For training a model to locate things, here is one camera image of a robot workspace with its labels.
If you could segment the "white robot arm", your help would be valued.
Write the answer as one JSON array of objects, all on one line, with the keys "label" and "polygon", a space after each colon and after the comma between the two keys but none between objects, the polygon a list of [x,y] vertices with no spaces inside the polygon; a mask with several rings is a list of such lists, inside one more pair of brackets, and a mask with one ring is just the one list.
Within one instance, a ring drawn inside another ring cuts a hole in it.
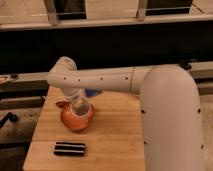
[{"label": "white robot arm", "polygon": [[47,82],[66,96],[75,88],[137,94],[146,171],[205,171],[199,92],[180,66],[79,70],[72,59],[62,57]]}]

